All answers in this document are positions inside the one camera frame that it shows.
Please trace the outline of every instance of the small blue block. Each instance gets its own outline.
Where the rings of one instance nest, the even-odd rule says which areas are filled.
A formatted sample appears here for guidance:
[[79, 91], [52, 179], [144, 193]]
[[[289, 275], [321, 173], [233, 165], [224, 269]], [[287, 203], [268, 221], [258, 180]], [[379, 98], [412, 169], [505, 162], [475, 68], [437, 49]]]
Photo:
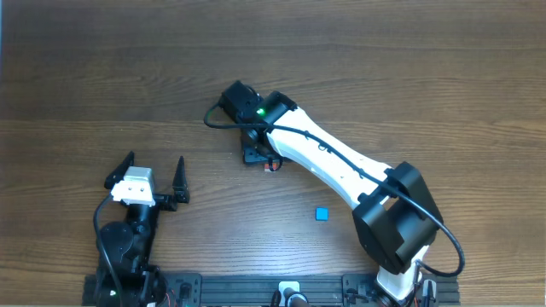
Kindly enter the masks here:
[[328, 208], [317, 208], [317, 221], [328, 221]]

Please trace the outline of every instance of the brown tabletop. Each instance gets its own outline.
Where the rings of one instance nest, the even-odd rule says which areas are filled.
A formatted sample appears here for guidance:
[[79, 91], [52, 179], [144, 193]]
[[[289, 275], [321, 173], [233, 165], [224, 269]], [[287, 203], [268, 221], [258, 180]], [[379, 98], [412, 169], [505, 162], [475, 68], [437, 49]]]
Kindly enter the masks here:
[[[464, 304], [544, 303], [544, 1], [4, 0], [2, 31], [0, 304], [80, 303], [102, 183], [130, 150], [160, 192], [186, 159], [163, 270], [375, 272], [332, 189], [296, 164], [245, 167], [238, 132], [202, 124], [236, 79], [415, 165], [466, 252]], [[426, 260], [456, 254], [439, 235]]]

